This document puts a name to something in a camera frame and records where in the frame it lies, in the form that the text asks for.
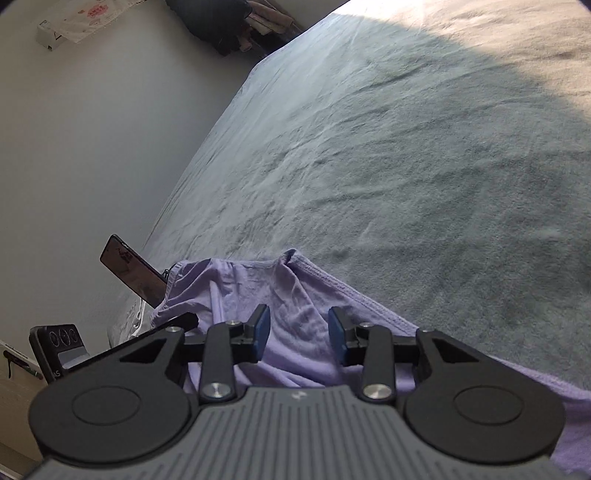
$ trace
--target phone screen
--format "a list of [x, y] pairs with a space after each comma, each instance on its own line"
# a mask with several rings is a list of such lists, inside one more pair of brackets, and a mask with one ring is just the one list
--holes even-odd
[[156, 308], [164, 300], [166, 282], [144, 259], [117, 235], [111, 235], [100, 261], [148, 305]]

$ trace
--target smartphone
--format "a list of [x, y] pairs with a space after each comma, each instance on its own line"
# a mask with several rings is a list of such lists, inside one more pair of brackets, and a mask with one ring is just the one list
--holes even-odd
[[52, 383], [90, 358], [76, 325], [44, 325], [33, 327], [29, 343], [47, 380]]
[[164, 277], [117, 235], [111, 235], [100, 255], [101, 263], [148, 305], [156, 308], [166, 295]]

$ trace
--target gray bed sheet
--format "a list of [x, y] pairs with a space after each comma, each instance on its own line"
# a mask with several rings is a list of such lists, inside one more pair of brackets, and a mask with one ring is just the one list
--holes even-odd
[[590, 78], [576, 1], [353, 0], [257, 65], [143, 254], [295, 247], [418, 325], [589, 388]]

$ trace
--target pile of clothes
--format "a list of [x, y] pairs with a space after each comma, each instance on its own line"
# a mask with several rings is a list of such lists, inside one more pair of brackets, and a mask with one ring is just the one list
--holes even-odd
[[259, 2], [247, 0], [166, 0], [197, 38], [220, 55], [248, 51], [253, 44], [266, 53], [281, 48], [282, 35], [294, 20]]

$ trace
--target lavender shirt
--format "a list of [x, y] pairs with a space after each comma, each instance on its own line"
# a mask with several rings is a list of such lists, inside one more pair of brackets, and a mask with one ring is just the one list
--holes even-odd
[[[267, 262], [180, 262], [170, 273], [166, 298], [154, 310], [152, 321], [159, 325], [193, 312], [199, 316], [199, 329], [205, 332], [214, 323], [248, 320], [260, 303], [271, 308], [271, 333], [261, 362], [235, 367], [241, 387], [359, 384], [361, 368], [341, 367], [330, 347], [326, 315], [333, 306], [344, 308], [357, 319], [384, 325], [395, 335], [414, 335], [417, 328], [328, 275], [295, 250]], [[561, 396], [567, 423], [552, 460], [566, 472], [578, 469], [591, 474], [591, 392], [503, 362]], [[191, 364], [189, 373], [197, 385], [200, 365]], [[414, 387], [409, 372], [400, 372], [397, 387], [400, 391]]]

